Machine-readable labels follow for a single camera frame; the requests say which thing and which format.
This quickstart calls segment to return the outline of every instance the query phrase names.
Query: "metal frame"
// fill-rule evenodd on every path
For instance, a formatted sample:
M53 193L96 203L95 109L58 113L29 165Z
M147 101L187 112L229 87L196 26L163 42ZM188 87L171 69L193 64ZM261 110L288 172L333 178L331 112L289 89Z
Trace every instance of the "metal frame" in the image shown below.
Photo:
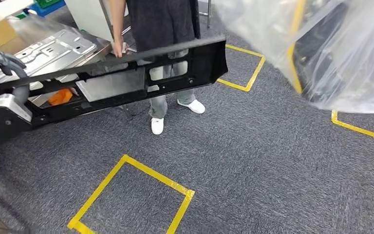
M199 15L207 17L207 29L209 29L210 24L211 24L211 0L207 0L207 1L208 1L208 3L207 3L207 13L199 12Z

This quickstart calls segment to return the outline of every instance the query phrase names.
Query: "gray carpet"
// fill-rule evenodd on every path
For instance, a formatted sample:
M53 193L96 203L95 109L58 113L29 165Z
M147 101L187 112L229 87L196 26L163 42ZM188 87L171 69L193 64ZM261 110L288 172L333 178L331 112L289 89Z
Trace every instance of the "gray carpet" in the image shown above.
M205 37L224 32L217 18L202 31ZM239 53L227 56L240 77L225 78L244 84L256 60ZM195 191L177 233L374 234L374 138L333 124L329 111L307 105L269 63L250 92L216 83L196 96L207 107L203 115L168 96L160 136L150 132L146 111L128 121L115 108L4 144L0 218L34 233L67 232L69 220L128 154ZM143 101L130 110L147 107ZM374 131L374 116L341 118ZM124 165L81 221L100 233L165 233L182 200Z

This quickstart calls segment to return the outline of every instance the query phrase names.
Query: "plastic wrap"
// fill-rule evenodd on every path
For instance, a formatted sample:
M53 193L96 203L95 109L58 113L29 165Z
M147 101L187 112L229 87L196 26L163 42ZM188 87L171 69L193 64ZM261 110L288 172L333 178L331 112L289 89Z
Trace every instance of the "plastic wrap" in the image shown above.
M223 24L310 104L374 113L374 1L217 0Z

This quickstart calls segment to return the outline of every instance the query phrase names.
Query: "floor marking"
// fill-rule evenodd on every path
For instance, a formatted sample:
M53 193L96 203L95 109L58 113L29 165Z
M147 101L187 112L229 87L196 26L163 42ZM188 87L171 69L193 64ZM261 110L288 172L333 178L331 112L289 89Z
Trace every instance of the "floor marking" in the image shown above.
M99 184L99 186L96 188L96 190L93 192L93 194L88 198L88 200L84 203L84 205L79 209L79 211L76 213L76 215L71 219L71 221L68 223L67 227L69 229L75 229L81 234L94 234L95 232L88 228L85 224L81 223L79 220L82 218L82 216L85 214L85 212L89 209L89 207L94 203L94 201L98 198L98 196L101 194L101 192L105 189L105 187L108 185L108 183L111 181L111 179L114 177L114 175L120 170L120 168L124 165L124 163L131 164L133 167L137 168L138 170L148 174L149 176L157 179L158 181L172 187L173 189L177 190L181 194L185 196L183 202L181 203L180 208L177 211L177 214L175 215L173 221L171 222L167 234L173 234L175 233L175 230L178 227L178 224L180 223L181 219L184 216L184 213L186 212L188 205L191 202L191 199L194 196L194 191L190 189L186 189L182 185L176 183L175 181L169 179L168 177L156 172L155 170L151 169L150 167L138 162L134 158L123 155L121 159L118 161L118 163L113 167L113 169L108 173L108 175L104 178L104 180Z
M366 129L362 129L362 128L359 128L359 127L356 127L356 126L353 126L351 124L348 124L348 123L344 123L342 121L339 121L337 119L337 111L332 111L332 122L334 124L337 124L339 126L342 126L342 127L345 127L347 129L350 129L350 130L353 130L353 131L356 131L356 132L359 132L359 133L362 133L362 134L366 134L368 136L371 136L371 137L374 137L374 132L371 132L369 130L366 130Z
M257 52L251 51L251 50L246 50L246 49L243 49L243 48L240 48L240 47L237 47L237 46L226 44L226 48L236 50L236 51L240 51L240 52L243 52L243 53L247 53L247 54L250 54L250 55L258 56L258 57L261 58L259 64L257 65L257 67L256 67L256 69L255 69L255 71L252 75L252 77L250 78L249 82L247 83L247 85L245 87L241 86L241 85L238 85L238 84L235 84L235 83L232 83L230 81L221 79L221 78L219 78L217 80L218 82L220 82L222 84L225 84L225 85L228 85L230 87L233 87L235 89L239 89L239 90L242 90L242 91L245 91L245 92L249 92L251 90L253 84L254 84L254 81L257 78L257 75L259 74L260 70L262 69L262 67L264 65L264 62L266 61L266 58L262 54L259 54Z

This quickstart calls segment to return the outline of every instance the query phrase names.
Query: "silver metal panel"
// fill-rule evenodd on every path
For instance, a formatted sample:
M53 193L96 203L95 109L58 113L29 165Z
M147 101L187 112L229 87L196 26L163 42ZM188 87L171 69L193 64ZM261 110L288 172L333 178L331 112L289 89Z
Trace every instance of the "silver metal panel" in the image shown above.
M26 64L25 71L29 76L36 76L75 66L91 56L96 50L96 45L91 41L63 29L30 45L16 53L15 56ZM16 79L19 79L16 75L5 76L0 70L0 83ZM41 87L40 82L30 85L31 90Z
M100 72L104 73L119 70L127 66L127 64L118 64L116 67L100 69ZM143 90L144 69L128 70L117 74L88 79L86 81L80 80L76 84L89 102L97 101Z
M17 114L24 120L31 122L32 113L23 104L18 103L15 96L12 94L0 95L0 107L5 107Z

